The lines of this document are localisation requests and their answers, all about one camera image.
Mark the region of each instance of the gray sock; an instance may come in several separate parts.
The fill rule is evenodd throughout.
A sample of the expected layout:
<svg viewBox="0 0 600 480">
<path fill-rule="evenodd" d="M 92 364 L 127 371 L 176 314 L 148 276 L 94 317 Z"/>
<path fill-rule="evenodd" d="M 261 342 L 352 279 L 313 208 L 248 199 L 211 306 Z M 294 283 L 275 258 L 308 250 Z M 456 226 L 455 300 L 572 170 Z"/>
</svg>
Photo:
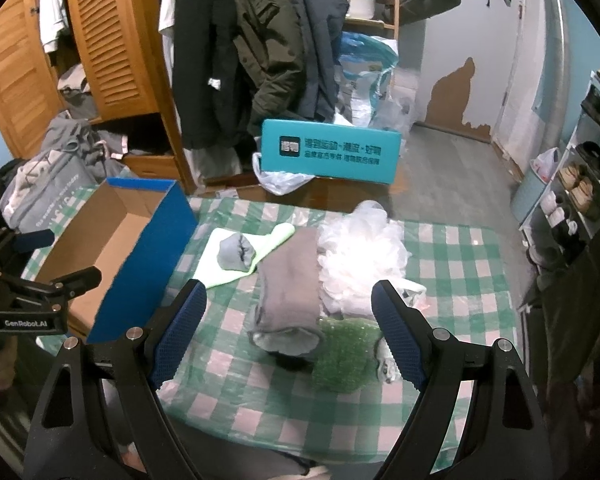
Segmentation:
<svg viewBox="0 0 600 480">
<path fill-rule="evenodd" d="M 242 233 L 234 233 L 220 242 L 218 265 L 224 270 L 251 269 L 256 251 Z"/>
</svg>

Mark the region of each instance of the peeling paint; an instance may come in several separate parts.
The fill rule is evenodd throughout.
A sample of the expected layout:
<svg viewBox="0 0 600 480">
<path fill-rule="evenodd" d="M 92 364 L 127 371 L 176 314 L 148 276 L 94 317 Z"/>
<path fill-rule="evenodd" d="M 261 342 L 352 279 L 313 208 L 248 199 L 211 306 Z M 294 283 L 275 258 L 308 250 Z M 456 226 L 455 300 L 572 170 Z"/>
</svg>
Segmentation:
<svg viewBox="0 0 600 480">
<path fill-rule="evenodd" d="M 462 122 L 474 75 L 474 58 L 469 57 L 464 65 L 433 85 L 425 119 L 427 125 L 478 139 L 491 139 L 491 126 L 488 124 L 472 126 L 469 122 Z"/>
</svg>

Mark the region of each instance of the teal box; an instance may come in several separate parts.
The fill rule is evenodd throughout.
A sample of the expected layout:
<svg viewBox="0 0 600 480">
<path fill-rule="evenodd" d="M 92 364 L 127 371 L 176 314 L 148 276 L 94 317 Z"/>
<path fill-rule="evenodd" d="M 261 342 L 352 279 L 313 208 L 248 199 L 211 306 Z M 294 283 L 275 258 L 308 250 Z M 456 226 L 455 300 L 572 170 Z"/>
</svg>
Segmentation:
<svg viewBox="0 0 600 480">
<path fill-rule="evenodd" d="M 392 184 L 400 133 L 358 126 L 267 119 L 262 170 Z"/>
</svg>

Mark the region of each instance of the brown shoe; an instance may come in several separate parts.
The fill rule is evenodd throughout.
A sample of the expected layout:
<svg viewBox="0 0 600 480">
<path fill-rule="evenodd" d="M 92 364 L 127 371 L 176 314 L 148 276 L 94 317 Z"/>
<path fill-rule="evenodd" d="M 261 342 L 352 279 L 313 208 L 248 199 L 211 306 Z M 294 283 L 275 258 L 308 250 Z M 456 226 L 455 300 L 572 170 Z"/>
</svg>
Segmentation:
<svg viewBox="0 0 600 480">
<path fill-rule="evenodd" d="M 591 183 L 588 176 L 584 177 L 578 187 L 575 187 L 571 191 L 573 202 L 584 216 L 596 221 L 600 218 L 600 208 L 596 204 L 593 197 L 593 184 Z"/>
<path fill-rule="evenodd" d="M 586 168 L 581 164 L 572 162 L 568 164 L 560 171 L 558 171 L 558 177 L 560 182 L 564 186 L 564 189 L 570 191 L 575 188 L 579 183 L 580 179 L 586 174 Z"/>
</svg>

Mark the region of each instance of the light blue bin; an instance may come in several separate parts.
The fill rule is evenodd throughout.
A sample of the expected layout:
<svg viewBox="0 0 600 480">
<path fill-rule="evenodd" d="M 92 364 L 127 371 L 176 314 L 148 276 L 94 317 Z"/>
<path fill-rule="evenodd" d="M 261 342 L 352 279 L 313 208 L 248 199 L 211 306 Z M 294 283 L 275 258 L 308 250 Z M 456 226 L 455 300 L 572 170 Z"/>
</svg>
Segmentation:
<svg viewBox="0 0 600 480">
<path fill-rule="evenodd" d="M 526 170 L 525 177 L 511 200 L 511 211 L 518 223 L 522 224 L 547 186 L 532 167 Z"/>
</svg>

